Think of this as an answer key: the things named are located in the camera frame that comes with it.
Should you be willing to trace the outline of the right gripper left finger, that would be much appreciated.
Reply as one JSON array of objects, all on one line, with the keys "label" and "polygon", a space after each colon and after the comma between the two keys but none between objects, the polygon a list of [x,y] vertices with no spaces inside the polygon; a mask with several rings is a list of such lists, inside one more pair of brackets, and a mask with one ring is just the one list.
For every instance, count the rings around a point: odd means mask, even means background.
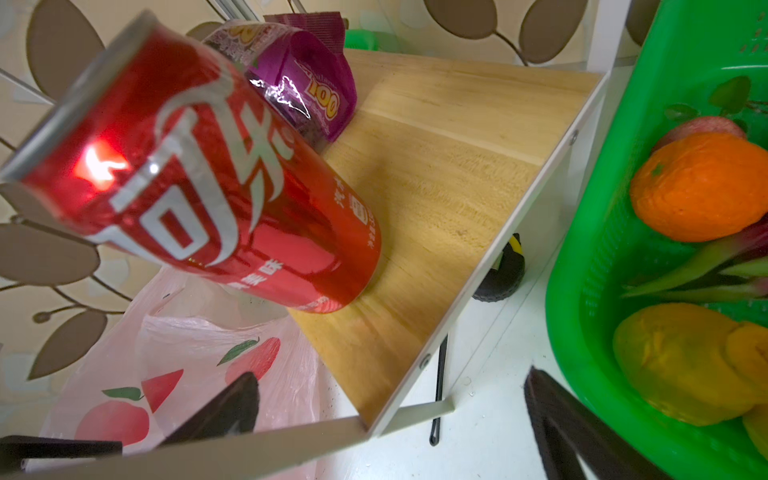
[{"label": "right gripper left finger", "polygon": [[[250,433],[259,412],[259,383],[246,372],[176,429],[163,446]],[[30,459],[90,459],[120,455],[118,441],[68,440],[11,435],[1,439],[1,472],[20,473]]]}]

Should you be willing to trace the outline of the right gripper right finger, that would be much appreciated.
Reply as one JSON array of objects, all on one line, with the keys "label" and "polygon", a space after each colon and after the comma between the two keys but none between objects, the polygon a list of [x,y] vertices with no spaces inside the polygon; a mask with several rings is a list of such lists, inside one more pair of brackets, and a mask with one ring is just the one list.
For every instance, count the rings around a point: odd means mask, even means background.
[{"label": "right gripper right finger", "polygon": [[555,381],[531,368],[524,383],[534,438],[549,479],[667,479],[668,474],[617,435]]}]

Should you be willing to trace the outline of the pink plastic grocery bag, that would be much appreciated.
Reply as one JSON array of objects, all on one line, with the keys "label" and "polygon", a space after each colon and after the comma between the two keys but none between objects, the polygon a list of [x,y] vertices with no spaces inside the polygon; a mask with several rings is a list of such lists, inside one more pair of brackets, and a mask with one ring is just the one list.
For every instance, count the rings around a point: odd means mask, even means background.
[{"label": "pink plastic grocery bag", "polygon": [[309,424],[321,414],[319,371],[285,308],[164,268],[85,355],[41,435],[144,452],[246,373],[259,384],[256,431]]}]

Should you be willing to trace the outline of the red cola can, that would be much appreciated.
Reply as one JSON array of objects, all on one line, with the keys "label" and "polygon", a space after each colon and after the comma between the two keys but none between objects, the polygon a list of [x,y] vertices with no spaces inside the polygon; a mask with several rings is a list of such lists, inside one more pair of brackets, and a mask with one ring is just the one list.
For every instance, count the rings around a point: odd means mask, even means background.
[{"label": "red cola can", "polygon": [[141,12],[1,168],[84,239],[309,313],[368,286],[360,196],[213,49]]}]

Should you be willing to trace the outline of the purple snack bag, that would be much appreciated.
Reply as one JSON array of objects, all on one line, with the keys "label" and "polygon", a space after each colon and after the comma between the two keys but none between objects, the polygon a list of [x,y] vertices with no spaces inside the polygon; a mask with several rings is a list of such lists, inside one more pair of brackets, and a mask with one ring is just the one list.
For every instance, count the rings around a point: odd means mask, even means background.
[{"label": "purple snack bag", "polygon": [[231,20],[203,43],[235,63],[248,82],[323,152],[352,120],[357,90],[344,56],[346,27],[338,12]]}]

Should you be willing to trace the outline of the green fruit basket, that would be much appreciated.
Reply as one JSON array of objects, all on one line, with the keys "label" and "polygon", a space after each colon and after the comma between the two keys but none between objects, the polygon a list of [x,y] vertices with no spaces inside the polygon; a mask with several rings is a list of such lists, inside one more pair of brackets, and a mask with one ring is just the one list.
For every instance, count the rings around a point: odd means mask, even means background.
[{"label": "green fruit basket", "polygon": [[709,96],[738,76],[751,80],[752,99],[766,99],[765,2],[660,4],[547,291],[548,335],[571,389],[676,479],[763,479],[767,463],[740,420],[710,427],[673,420],[646,403],[619,370],[614,330],[651,304],[647,297],[625,297],[625,287],[671,270],[694,252],[636,217],[629,184],[652,145],[673,128],[673,106],[715,115],[719,109]]}]

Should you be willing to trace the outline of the yellow bell pepper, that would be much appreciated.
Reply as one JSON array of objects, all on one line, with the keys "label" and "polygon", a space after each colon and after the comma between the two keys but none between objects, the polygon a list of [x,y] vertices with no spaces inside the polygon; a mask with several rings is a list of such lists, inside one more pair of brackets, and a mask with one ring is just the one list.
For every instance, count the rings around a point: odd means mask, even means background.
[{"label": "yellow bell pepper", "polygon": [[646,307],[613,335],[620,370],[661,413],[710,426],[767,403],[767,329],[688,303]]}]

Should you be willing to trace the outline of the black tape measure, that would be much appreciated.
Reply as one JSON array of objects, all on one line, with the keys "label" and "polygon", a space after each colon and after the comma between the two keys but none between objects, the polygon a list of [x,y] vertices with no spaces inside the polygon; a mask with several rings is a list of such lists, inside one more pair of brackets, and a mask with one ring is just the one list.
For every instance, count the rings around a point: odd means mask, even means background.
[{"label": "black tape measure", "polygon": [[486,274],[473,298],[494,303],[513,295],[522,283],[526,261],[519,233],[514,233],[501,255]]}]

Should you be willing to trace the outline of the pink dragon fruit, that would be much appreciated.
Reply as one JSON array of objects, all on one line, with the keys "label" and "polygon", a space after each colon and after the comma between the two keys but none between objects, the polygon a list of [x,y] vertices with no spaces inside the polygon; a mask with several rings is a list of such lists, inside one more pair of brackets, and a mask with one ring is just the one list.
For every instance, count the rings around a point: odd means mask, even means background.
[{"label": "pink dragon fruit", "polygon": [[622,296],[699,304],[765,299],[767,219],[706,244],[677,268]]}]

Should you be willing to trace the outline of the orange tangerine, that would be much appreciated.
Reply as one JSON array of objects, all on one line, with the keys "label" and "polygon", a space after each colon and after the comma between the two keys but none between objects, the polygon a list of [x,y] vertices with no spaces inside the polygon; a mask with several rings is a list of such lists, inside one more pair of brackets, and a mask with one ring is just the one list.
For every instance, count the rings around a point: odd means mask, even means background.
[{"label": "orange tangerine", "polygon": [[726,133],[698,133],[653,153],[630,183],[637,217],[671,240],[707,242],[767,213],[767,151]]}]

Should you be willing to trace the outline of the white wooden two-tier shelf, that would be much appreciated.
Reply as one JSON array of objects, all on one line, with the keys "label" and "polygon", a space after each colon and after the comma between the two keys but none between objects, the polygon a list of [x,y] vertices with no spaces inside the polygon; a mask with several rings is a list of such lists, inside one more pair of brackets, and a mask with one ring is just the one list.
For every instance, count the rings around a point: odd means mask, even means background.
[{"label": "white wooden two-tier shelf", "polygon": [[453,411],[405,406],[550,177],[587,159],[628,11],[600,6],[582,63],[523,67],[352,50],[359,113],[330,148],[385,219],[376,283],[351,306],[295,318],[352,417],[111,456],[42,479],[262,479]]}]

